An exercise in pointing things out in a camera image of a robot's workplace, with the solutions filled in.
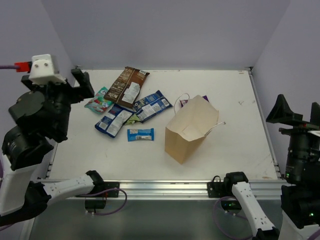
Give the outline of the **teal snack packet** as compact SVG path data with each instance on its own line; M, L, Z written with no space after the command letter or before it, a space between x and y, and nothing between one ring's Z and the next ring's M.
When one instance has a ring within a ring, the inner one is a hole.
M105 94L108 92L108 89L104 86L102 87L94 97L89 100L84 107L90 109L94 113L103 114L107 108L109 108L113 102L104 98Z

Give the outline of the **black snack bag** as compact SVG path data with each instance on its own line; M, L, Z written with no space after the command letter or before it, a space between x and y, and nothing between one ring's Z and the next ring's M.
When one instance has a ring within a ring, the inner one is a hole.
M122 107L132 109L149 72L126 66L103 98Z

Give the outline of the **dark blue snack packet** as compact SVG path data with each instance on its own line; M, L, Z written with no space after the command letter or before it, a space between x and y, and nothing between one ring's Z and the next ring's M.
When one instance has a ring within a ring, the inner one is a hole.
M132 110L115 103L105 116L95 124L94 128L102 134L115 138L133 114Z

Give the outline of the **green snack packet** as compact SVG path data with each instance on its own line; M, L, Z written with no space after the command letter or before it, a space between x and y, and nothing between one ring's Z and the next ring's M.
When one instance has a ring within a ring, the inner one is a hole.
M139 123L140 119L136 114L133 114L125 123L125 125L133 125L135 123Z

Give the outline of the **blue kettle chips bag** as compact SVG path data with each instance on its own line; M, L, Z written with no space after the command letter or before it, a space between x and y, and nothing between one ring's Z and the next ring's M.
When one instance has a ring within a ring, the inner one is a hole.
M162 113L164 110L172 108L173 105L162 94L160 90L152 93L146 97L137 100L133 104L133 111L139 118L141 123L144 123L156 115Z

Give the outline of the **brown paper bag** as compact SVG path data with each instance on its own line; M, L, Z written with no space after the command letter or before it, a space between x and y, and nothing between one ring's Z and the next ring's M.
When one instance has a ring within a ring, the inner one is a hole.
M164 151L179 164L187 161L200 147L212 130L226 122L219 121L220 112L202 96L191 98L188 93L187 103L176 110L165 127Z

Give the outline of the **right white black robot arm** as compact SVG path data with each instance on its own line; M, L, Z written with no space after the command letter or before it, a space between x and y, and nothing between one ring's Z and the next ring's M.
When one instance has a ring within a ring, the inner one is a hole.
M320 105L311 104L310 119L295 113L283 94L266 118L289 136L285 185L281 186L282 225L277 229L251 193L243 172L231 172L223 179L223 192L240 204L253 240L318 240L320 238Z

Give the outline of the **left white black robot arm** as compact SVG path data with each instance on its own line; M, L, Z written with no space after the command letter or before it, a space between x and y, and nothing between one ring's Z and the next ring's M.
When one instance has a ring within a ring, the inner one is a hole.
M3 229L37 217L55 202L103 193L104 180L95 170L57 183L32 181L44 156L53 150L50 140L57 143L67 140L71 106L95 94L87 72L74 68L71 74L78 82L77 87L67 80L39 86L27 75L21 79L28 92L8 110L16 125L6 133L1 147L0 226Z

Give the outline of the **purple snack packet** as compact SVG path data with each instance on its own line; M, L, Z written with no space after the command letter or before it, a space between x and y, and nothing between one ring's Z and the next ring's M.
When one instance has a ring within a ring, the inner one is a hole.
M208 97L206 95L202 96L202 98L205 99L207 102L209 102L209 99L208 99ZM180 106L184 107L188 103L188 101L189 101L188 99L180 100L179 101L180 102Z

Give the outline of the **right black controller box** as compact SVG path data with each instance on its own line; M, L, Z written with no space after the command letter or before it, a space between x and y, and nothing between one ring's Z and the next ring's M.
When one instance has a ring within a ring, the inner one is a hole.
M235 199L222 200L220 204L225 211L240 211L242 209L240 203Z

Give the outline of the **black controller box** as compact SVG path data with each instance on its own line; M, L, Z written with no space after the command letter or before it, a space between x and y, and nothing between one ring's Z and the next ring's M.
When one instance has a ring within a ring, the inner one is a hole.
M240 203L235 199L222 200L220 204L225 211L240 211L242 209Z
M106 207L106 199L86 199L84 201L84 208L89 212L96 210L103 210Z

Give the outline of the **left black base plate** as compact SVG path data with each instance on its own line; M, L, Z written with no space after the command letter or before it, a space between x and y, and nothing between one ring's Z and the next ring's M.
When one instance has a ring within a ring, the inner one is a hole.
M80 194L77 195L76 197L84 197L87 195L93 195L93 194L97 194L100 192L103 192L105 190L109 190L107 192L103 192L99 195L95 195L93 196L94 198L117 198L119 196L119 190L116 190L120 187L120 183L116 182L116 181L107 181L104 182L102 184L96 185L91 192L86 193L86 194Z

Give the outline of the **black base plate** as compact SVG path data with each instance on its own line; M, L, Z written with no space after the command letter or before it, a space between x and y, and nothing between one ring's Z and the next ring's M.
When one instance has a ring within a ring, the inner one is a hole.
M102 184L96 185L91 192L86 193L86 194L80 194L77 195L76 197L84 197L87 195L93 195L93 194L97 194L100 192L103 192L105 190L109 190L107 192L103 192L99 195L95 195L93 196L94 198L117 198L119 196L119 190L116 190L120 187L120 183L116 182L116 181L107 181L104 182Z
M233 197L232 187L238 183L237 178L232 173L227 173L222 179L215 175L211 181L206 184L209 198Z

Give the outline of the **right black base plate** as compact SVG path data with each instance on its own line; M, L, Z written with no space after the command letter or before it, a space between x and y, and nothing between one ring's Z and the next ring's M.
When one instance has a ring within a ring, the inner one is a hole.
M209 198L233 197L232 187L238 183L237 178L232 173L227 173L222 179L215 175L211 181L206 184Z

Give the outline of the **aluminium mounting rail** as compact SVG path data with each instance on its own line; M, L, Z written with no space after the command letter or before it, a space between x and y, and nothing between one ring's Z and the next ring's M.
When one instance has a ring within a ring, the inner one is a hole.
M208 200L208 180L118 180L128 200ZM251 180L257 200L279 200L284 180Z

